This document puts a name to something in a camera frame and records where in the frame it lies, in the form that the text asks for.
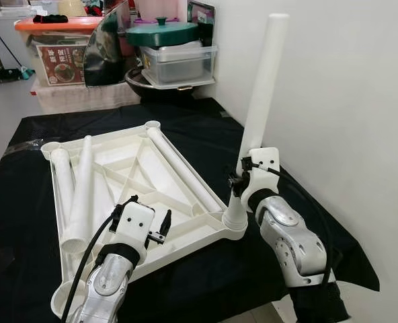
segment black tablecloth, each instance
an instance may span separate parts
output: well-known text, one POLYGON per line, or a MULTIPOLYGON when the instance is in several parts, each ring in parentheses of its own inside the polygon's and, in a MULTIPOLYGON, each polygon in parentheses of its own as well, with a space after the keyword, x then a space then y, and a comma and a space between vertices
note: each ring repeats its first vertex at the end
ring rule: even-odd
MULTIPOLYGON (((10 146, 35 139, 70 141, 148 120, 161 122, 169 140, 227 203, 225 174, 235 167, 243 129, 212 99, 25 118, 10 146)), ((57 322, 50 309, 61 281, 50 166, 38 147, 25 147, 0 161, 0 322, 57 322)), ((279 189, 321 236, 310 204, 282 180, 279 189)), ((330 214, 326 218, 342 257, 337 278, 378 290, 359 243, 330 214)), ((243 239, 220 240, 130 284, 118 317, 119 322, 216 322, 286 293, 274 253, 250 218, 243 239)))

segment broom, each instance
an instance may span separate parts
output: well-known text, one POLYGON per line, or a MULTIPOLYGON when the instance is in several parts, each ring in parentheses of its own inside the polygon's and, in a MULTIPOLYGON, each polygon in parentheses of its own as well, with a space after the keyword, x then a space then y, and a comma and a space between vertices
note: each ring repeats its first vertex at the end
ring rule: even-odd
POLYGON ((19 73, 21 73, 22 78, 23 79, 29 79, 33 73, 34 70, 32 69, 28 69, 27 67, 23 66, 19 60, 17 59, 17 57, 15 57, 15 55, 11 52, 11 50, 9 49, 9 47, 6 45, 5 41, 2 39, 2 37, 0 36, 0 41, 2 41, 3 45, 5 45, 6 49, 8 50, 8 52, 12 55, 13 59, 15 59, 15 61, 17 62, 17 64, 20 67, 19 73))

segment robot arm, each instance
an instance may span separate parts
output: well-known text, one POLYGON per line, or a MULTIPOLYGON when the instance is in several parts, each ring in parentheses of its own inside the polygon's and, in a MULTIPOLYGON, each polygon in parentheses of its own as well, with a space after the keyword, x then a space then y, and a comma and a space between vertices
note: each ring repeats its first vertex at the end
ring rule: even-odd
POLYGON ((242 178, 231 184, 241 204, 252 212, 260 234, 277 256, 300 323, 351 322, 331 271, 326 284, 327 252, 304 219, 278 195, 276 148, 251 149, 242 159, 242 178))
POLYGON ((138 264, 147 257, 149 240, 159 244, 171 225, 168 210, 160 232, 150 231, 155 212, 139 203, 128 203, 119 219, 113 220, 106 239, 95 262, 95 268, 87 279, 85 301, 73 314, 71 322, 115 323, 116 313, 124 301, 128 281, 138 264))

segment white tube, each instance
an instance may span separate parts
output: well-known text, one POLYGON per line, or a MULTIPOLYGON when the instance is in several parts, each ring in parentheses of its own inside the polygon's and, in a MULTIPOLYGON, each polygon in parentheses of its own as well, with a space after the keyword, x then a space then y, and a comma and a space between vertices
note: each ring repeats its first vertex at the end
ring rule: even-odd
MULTIPOLYGON (((93 205, 93 218, 91 226, 91 237, 98 231, 102 226, 102 223, 110 216, 114 210, 114 200, 111 197, 107 182, 103 173, 94 171, 92 174, 92 197, 93 200, 90 205, 93 205)), ((99 237, 98 241, 101 241, 103 234, 99 237)))
POLYGON ((42 152, 42 154, 44 155, 46 160, 50 160, 50 154, 51 151, 58 149, 61 147, 61 144, 56 142, 56 141, 51 141, 49 143, 46 143, 45 145, 43 145, 40 150, 42 152))
POLYGON ((69 223, 73 199, 73 179, 69 153, 66 149, 58 148, 51 152, 51 161, 54 164, 57 176, 58 193, 60 194, 63 216, 62 229, 69 223))
MULTIPOLYGON (((63 311, 65 310, 66 300, 71 290, 73 281, 67 281, 60 285, 58 289, 52 294, 51 297, 51 309, 58 318, 62 318, 63 311)), ((87 289, 84 281, 79 281, 75 296, 72 301, 71 308, 69 309, 68 320, 69 322, 74 314, 75 310, 84 302, 85 296, 87 295, 87 289)))
MULTIPOLYGON (((67 254, 66 255, 66 272, 65 272, 65 277, 64 281, 71 281, 75 278, 75 275, 77 274, 79 264, 81 263, 81 260, 83 259, 84 253, 80 254, 67 254)), ((93 262, 93 255, 90 254, 89 258, 87 259, 87 262, 85 263, 85 266, 83 268, 83 273, 81 275, 81 279, 84 281, 87 279, 90 270, 93 268, 94 262, 93 262)))
MULTIPOLYGON (((284 39, 288 26, 289 15, 273 13, 268 18, 264 47, 257 68, 257 76, 251 95, 247 121, 237 162, 237 174, 242 175, 241 158, 245 157, 250 149, 260 148, 265 133, 274 93, 275 80, 280 65, 284 39)), ((247 227, 247 213, 241 206, 241 199, 231 195, 229 208, 223 215, 223 223, 232 230, 241 230, 247 227)))
POLYGON ((161 131, 158 128, 151 127, 147 130, 147 134, 205 208, 210 212, 220 212, 221 206, 214 200, 195 175, 193 175, 181 158, 173 151, 172 147, 162 137, 161 131))
POLYGON ((77 183, 73 195, 69 224, 63 232, 61 248, 69 254, 77 254, 87 249, 93 221, 91 211, 91 167, 93 153, 91 136, 84 138, 83 150, 79 158, 77 183))

